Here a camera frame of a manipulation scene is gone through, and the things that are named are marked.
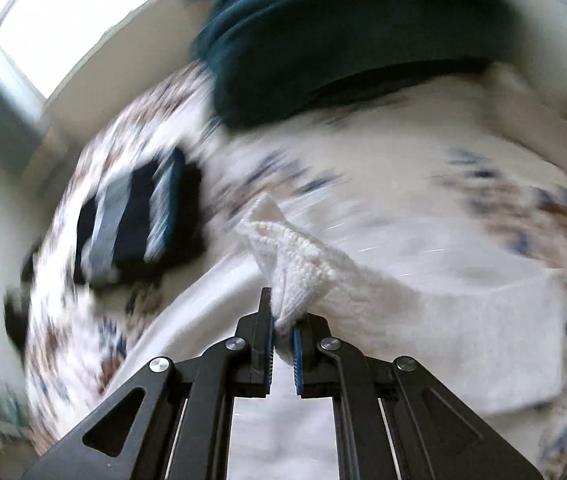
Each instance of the textured white fabric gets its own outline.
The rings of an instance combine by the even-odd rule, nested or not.
[[[309,310],[320,314],[334,335],[367,355],[413,355],[481,415],[561,389],[556,270],[441,219],[394,221],[342,240],[372,269],[286,221],[268,194],[238,231],[272,286],[280,333]]]

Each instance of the white cloth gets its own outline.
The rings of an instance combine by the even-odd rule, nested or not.
[[[238,230],[272,286],[278,332],[310,310],[366,355],[416,357],[481,415],[559,393],[563,287],[556,270],[428,219],[342,240],[350,253],[363,249],[372,269],[288,222],[268,194]]]

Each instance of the window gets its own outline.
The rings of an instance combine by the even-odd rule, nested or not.
[[[40,115],[81,58],[146,1],[0,0],[0,89]]]

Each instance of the triangular cutout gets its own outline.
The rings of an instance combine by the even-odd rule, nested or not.
[[[113,458],[119,456],[145,394],[142,388],[131,390],[83,436],[84,445]]]
[[[423,403],[435,425],[441,446],[448,455],[459,454],[481,442],[481,435],[437,392],[430,388],[424,390]]]

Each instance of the bright window pane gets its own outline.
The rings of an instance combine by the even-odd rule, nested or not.
[[[0,46],[48,98],[73,66],[131,10],[148,0],[17,0]]]

